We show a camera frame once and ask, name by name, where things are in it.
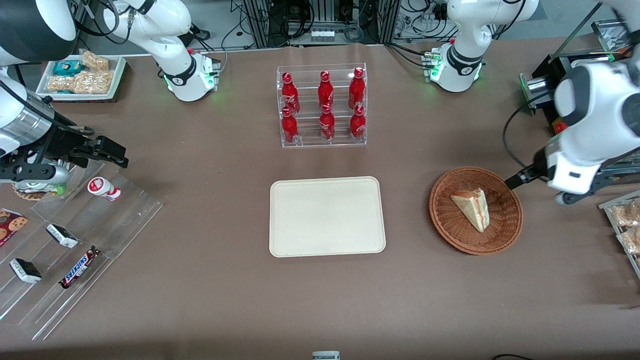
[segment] plastic bag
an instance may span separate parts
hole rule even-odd
[[[640,235],[639,233],[640,231],[638,231],[637,227],[631,227],[629,230],[618,235],[620,243],[622,243],[622,246],[629,254],[640,254],[640,241],[638,239],[638,236]]]
[[[111,86],[113,80],[113,72],[111,71],[97,71],[88,72],[82,71],[75,76],[76,82],[74,84],[73,92],[77,94],[106,94]]]
[[[628,204],[611,206],[609,208],[609,211],[611,212],[611,218],[613,219],[613,222],[618,226],[640,225],[640,222],[639,222],[640,219],[636,220],[629,217]]]
[[[101,56],[97,56],[87,49],[79,49],[78,53],[82,55],[82,64],[94,71],[109,71],[109,60]]]
[[[50,92],[72,91],[76,79],[73,76],[49,76],[47,82],[47,90]]]

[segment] red button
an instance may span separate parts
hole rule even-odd
[[[556,130],[556,134],[562,133],[568,126],[564,122],[559,122],[556,124],[554,130]]]

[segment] white cup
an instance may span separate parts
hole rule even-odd
[[[91,179],[86,189],[90,193],[104,197],[109,201],[116,201],[122,195],[120,188],[113,186],[113,184],[101,176]]]

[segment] robotic arm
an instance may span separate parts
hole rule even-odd
[[[216,88],[216,69],[211,58],[189,54],[178,35],[191,27],[191,15],[179,0],[118,0],[114,2],[118,37],[131,41],[154,57],[164,72],[169,90],[182,101],[195,101]],[[115,26],[115,14],[104,10],[104,22]]]
[[[93,130],[7,76],[8,65],[61,60],[73,51],[76,27],[66,0],[0,0],[0,13],[0,183],[62,183],[71,164],[85,167],[89,159],[127,167],[124,147],[92,138]]]
[[[462,92],[477,79],[484,53],[492,41],[488,24],[527,20],[539,0],[450,0],[448,16],[456,22],[453,44],[436,47],[429,54],[434,66],[430,80],[450,92]]]
[[[625,18],[632,42],[640,37],[640,1],[606,0]],[[508,179],[515,188],[541,176],[561,193],[560,204],[611,183],[601,167],[640,147],[640,53],[613,63],[575,66],[554,93],[558,114],[568,127],[538,151],[534,163]]]

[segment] shelf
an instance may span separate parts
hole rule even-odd
[[[105,168],[92,161],[87,169],[74,169],[68,183],[73,191],[60,198],[44,197],[28,215],[28,225],[33,221],[36,226],[18,232],[22,238],[11,248],[0,248],[2,321],[18,323],[34,340],[48,337],[162,207],[122,175]],[[86,185],[95,175],[109,179],[122,196],[111,202],[87,192]],[[50,223],[64,227],[80,242],[72,249],[60,245],[45,230]],[[92,245],[102,253],[69,289],[63,289],[58,282]],[[28,284],[18,279],[8,265],[13,258],[32,262],[42,280]]]

